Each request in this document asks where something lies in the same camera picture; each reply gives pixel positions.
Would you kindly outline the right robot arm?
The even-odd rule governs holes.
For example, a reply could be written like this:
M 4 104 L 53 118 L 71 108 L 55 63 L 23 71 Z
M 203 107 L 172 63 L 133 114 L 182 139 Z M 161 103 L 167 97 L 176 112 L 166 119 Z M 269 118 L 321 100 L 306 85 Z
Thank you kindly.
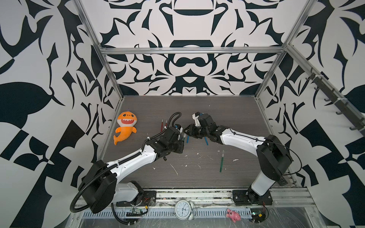
M 274 183 L 280 181 L 293 162 L 290 149 L 280 140 L 269 135 L 253 136 L 237 132 L 224 125 L 217 125 L 208 114 L 193 114 L 194 123 L 183 132 L 194 138 L 209 138 L 212 142 L 233 146 L 256 156 L 260 172 L 248 189 L 251 202 L 264 196 Z

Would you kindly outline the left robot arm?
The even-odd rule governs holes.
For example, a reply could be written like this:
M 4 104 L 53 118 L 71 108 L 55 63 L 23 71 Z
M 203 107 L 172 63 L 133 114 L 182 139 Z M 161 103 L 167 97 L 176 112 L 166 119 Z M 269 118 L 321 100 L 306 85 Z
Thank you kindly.
M 120 201 L 139 203 L 143 189 L 135 181 L 119 184 L 126 176 L 139 168 L 165 159 L 170 153 L 182 154 L 184 147 L 180 125 L 166 128 L 156 137 L 144 141 L 141 149 L 121 159 L 96 161 L 79 185 L 79 191 L 70 204 L 73 213 L 90 209 L 99 213 L 111 203 Z

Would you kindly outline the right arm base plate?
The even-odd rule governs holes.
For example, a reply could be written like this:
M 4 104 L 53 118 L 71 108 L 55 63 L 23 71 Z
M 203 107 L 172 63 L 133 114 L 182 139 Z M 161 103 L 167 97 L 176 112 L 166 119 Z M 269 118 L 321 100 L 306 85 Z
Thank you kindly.
M 236 206 L 249 206 L 249 205 L 265 205 L 270 206 L 273 203 L 272 196 L 269 191 L 264 195 L 259 196 L 251 189 L 248 190 L 233 190 L 232 200 Z

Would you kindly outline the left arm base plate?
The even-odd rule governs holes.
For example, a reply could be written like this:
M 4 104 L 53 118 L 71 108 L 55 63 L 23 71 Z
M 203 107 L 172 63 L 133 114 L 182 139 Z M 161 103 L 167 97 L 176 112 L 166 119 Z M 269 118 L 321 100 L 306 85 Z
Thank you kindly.
M 117 207 L 144 207 L 155 206 L 156 204 L 156 191 L 144 191 L 143 194 L 139 193 L 131 202 L 120 201 L 116 203 Z

